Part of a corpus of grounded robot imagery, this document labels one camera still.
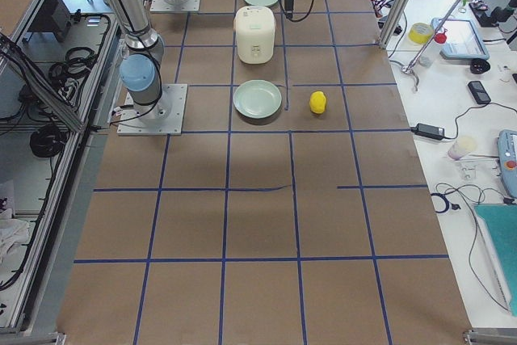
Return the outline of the black power adapter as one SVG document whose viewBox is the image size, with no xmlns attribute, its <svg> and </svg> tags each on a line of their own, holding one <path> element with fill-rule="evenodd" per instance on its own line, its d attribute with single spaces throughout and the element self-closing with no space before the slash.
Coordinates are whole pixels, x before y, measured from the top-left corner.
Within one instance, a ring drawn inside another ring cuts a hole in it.
<svg viewBox="0 0 517 345">
<path fill-rule="evenodd" d="M 445 131 L 441 127 L 437 127 L 430 124 L 417 123 L 415 126 L 410 128 L 414 135 L 442 141 L 445 138 Z"/>
</svg>

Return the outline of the yellow tape roll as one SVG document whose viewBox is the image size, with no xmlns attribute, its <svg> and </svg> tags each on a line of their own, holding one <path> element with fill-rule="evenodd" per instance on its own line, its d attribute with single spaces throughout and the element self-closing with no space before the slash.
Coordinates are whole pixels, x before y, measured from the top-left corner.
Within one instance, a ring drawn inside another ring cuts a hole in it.
<svg viewBox="0 0 517 345">
<path fill-rule="evenodd" d="M 415 23 L 411 26 L 408 39 L 414 44 L 425 44 L 434 34 L 434 29 L 427 23 Z"/>
</svg>

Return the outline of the blue tablet teach pendant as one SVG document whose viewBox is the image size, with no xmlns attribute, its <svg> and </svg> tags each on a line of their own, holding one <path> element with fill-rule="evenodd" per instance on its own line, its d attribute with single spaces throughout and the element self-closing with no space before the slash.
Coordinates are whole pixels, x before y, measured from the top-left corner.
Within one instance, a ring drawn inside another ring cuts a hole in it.
<svg viewBox="0 0 517 345">
<path fill-rule="evenodd" d="M 440 32 L 444 30 L 446 41 L 443 44 L 431 44 L 431 52 L 440 54 L 448 60 L 488 60 L 490 54 L 479 36 L 476 25 L 470 19 L 448 19 Z"/>
</svg>

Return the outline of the plastic cup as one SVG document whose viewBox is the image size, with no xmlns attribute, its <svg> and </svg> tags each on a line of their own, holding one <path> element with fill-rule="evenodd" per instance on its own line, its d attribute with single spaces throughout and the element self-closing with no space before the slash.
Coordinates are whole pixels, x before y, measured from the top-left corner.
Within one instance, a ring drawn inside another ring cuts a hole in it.
<svg viewBox="0 0 517 345">
<path fill-rule="evenodd" d="M 472 153 L 477 148 L 476 140 L 471 136 L 458 136 L 452 146 L 449 148 L 447 155 L 452 160 L 460 160 L 461 158 Z"/>
</svg>

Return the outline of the yellow lemon toy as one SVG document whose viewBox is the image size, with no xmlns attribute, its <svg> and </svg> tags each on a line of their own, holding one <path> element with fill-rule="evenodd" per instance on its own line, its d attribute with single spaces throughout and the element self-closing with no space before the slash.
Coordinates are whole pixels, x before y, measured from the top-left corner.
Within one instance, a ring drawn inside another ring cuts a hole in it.
<svg viewBox="0 0 517 345">
<path fill-rule="evenodd" d="M 309 97 L 309 109 L 313 114 L 321 115 L 326 111 L 326 95 L 321 90 L 314 91 Z"/>
</svg>

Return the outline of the black phone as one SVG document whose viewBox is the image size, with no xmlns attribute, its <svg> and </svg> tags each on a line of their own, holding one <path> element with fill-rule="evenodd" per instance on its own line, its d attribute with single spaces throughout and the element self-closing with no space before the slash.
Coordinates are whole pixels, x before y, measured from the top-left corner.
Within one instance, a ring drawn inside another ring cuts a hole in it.
<svg viewBox="0 0 517 345">
<path fill-rule="evenodd" d="M 491 98 L 480 81 L 469 82 L 468 89 L 477 104 L 486 105 L 491 102 Z"/>
</svg>

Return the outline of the teal cutting mat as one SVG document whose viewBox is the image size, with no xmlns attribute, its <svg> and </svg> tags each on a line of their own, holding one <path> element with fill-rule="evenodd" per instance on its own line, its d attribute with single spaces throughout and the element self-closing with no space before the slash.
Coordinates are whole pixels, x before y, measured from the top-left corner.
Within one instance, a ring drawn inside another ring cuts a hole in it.
<svg viewBox="0 0 517 345">
<path fill-rule="evenodd" d="M 476 214 L 485 222 L 510 290 L 510 310 L 516 315 L 516 206 L 479 204 Z"/>
</svg>

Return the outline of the white cloth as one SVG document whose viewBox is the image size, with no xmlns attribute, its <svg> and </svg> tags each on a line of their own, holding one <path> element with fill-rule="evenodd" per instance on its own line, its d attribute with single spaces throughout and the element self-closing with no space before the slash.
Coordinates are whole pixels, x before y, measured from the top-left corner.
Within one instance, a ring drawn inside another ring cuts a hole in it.
<svg viewBox="0 0 517 345">
<path fill-rule="evenodd" d="M 14 181 L 1 183 L 1 262 L 29 239 L 29 222 L 15 217 Z"/>
</svg>

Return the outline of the near green plate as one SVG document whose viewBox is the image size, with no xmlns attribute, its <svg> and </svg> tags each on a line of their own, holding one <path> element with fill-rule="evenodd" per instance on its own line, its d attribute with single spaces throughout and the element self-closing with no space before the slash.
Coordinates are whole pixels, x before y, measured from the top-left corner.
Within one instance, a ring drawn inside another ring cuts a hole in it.
<svg viewBox="0 0 517 345">
<path fill-rule="evenodd" d="M 275 114 L 282 103 L 280 89 L 265 80 L 249 80 L 233 93 L 235 109 L 251 119 L 265 119 Z"/>
</svg>

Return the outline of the cream rice cooker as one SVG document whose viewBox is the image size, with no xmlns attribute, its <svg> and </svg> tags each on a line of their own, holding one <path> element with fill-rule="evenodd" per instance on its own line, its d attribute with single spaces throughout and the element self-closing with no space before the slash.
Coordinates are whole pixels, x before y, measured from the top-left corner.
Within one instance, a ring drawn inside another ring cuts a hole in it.
<svg viewBox="0 0 517 345">
<path fill-rule="evenodd" d="M 273 57 L 275 16 L 265 6 L 244 6 L 234 18 L 237 54 L 246 64 L 263 64 Z"/>
</svg>

